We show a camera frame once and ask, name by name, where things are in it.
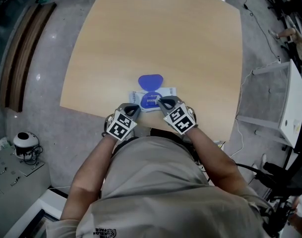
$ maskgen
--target printed logo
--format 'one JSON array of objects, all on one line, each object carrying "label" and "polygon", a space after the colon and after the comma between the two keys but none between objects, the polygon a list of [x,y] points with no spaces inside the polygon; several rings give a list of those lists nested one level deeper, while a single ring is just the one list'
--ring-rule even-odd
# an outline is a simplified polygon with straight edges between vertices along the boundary
[{"label": "printed logo", "polygon": [[93,232],[94,236],[99,236],[99,238],[114,238],[117,235],[115,229],[106,229],[106,228],[96,228]]}]

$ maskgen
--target wooden table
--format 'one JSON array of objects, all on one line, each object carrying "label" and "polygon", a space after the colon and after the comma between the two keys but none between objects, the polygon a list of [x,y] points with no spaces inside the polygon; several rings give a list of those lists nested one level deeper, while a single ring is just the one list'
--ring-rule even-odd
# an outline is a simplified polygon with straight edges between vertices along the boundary
[{"label": "wooden table", "polygon": [[[62,107],[106,117],[161,74],[214,140],[229,140],[242,72],[240,12],[221,0],[96,0],[78,36]],[[138,124],[172,130],[161,111]]]}]

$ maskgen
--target gray floor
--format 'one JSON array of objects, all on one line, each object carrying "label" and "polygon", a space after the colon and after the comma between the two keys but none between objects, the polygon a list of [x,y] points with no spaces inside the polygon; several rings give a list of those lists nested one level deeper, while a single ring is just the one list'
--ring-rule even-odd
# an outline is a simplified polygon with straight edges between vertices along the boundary
[{"label": "gray floor", "polygon": [[[68,186],[77,169],[101,139],[103,129],[103,118],[60,107],[60,95],[69,58],[81,26],[95,0],[53,1],[58,6],[46,25],[33,56],[25,89],[23,112],[17,114],[11,110],[3,111],[4,133],[10,139],[25,130],[36,134],[44,148],[42,159],[50,166],[52,185]],[[243,8],[244,1],[226,0],[241,11],[242,81],[253,68],[275,60],[254,17]],[[267,9],[268,4],[264,0],[249,0],[247,5],[268,36],[272,50],[281,57],[282,61],[287,61],[287,55],[267,33],[269,28],[275,31],[282,30],[282,22]],[[270,85],[284,86],[285,80],[285,73],[249,77],[243,86],[239,113],[253,114],[256,118],[278,120],[279,105],[282,105],[284,96],[270,95],[268,88]],[[247,165],[252,165],[254,162],[259,164],[262,154],[266,153],[270,162],[283,164],[286,154],[281,151],[281,144],[255,135],[256,126],[239,121],[239,127],[243,134],[244,148],[234,156],[236,162]],[[225,152],[231,155],[241,147],[241,136],[237,131],[237,124],[234,123],[231,139],[225,144]],[[241,171],[245,179],[250,181],[252,173]],[[258,193],[264,193],[264,187],[258,181],[252,181],[251,186]]]}]

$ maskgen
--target hand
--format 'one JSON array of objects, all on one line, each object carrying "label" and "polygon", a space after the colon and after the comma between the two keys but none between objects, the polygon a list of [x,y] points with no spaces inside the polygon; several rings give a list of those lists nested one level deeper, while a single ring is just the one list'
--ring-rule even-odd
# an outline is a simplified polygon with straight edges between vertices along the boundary
[{"label": "hand", "polygon": [[164,120],[179,134],[185,134],[196,126],[196,115],[192,108],[187,107],[177,96],[166,96],[158,100]]},{"label": "hand", "polygon": [[115,113],[109,115],[104,124],[104,135],[110,134],[114,138],[122,141],[137,123],[135,122],[140,114],[139,105],[132,103],[122,103]]}]

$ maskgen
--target white table leg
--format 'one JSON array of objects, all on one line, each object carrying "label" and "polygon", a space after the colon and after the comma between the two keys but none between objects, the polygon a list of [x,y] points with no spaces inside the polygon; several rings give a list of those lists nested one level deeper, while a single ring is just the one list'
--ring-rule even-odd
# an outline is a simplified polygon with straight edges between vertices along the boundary
[{"label": "white table leg", "polygon": [[282,143],[284,145],[290,145],[284,138],[273,136],[270,133],[266,133],[266,132],[259,131],[259,130],[256,130],[254,133],[258,136],[265,137],[267,139],[271,139],[273,141]]},{"label": "white table leg", "polygon": [[285,93],[285,91],[286,91],[285,87],[269,88],[269,93]]},{"label": "white table leg", "polygon": [[268,72],[274,72],[274,71],[278,71],[280,69],[285,69],[289,67],[290,62],[284,62],[284,63],[278,63],[275,65],[271,65],[271,66],[267,66],[265,68],[262,69],[254,69],[252,71],[252,75],[258,75],[258,74],[262,74],[262,73],[268,73]]},{"label": "white table leg", "polygon": [[278,122],[266,121],[266,120],[262,120],[262,119],[250,118],[250,117],[244,117],[244,116],[237,116],[236,119],[240,120],[240,121],[245,121],[248,123],[260,125],[263,127],[271,128],[271,129],[279,129]]}]

